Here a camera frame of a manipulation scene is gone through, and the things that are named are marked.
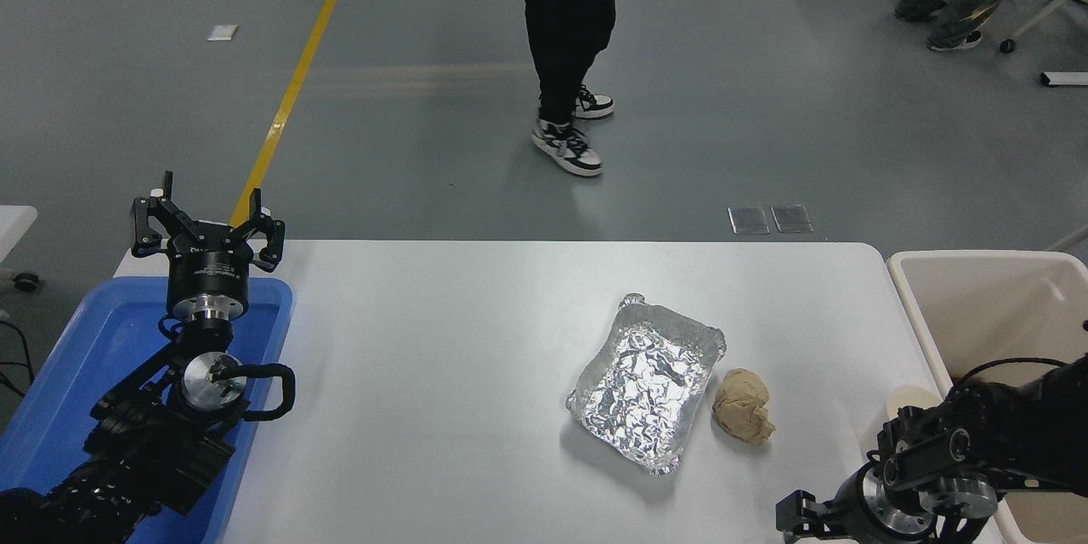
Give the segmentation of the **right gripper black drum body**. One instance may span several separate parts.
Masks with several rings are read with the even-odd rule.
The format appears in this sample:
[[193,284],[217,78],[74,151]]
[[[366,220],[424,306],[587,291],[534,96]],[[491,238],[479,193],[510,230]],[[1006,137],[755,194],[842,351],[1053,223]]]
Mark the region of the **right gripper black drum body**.
[[843,539],[858,543],[883,543],[885,497],[881,480],[873,475],[875,463],[865,463],[836,492],[829,500],[828,524],[838,524],[846,535]]

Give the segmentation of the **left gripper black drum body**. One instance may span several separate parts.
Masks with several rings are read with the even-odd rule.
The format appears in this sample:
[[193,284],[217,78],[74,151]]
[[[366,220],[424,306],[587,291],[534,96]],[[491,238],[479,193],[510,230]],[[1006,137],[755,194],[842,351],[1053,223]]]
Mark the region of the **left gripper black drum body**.
[[228,238],[226,225],[202,225],[199,243],[187,233],[172,235],[166,242],[166,300],[183,301],[199,295],[220,295],[238,301],[248,299],[248,283],[254,259],[252,247]]

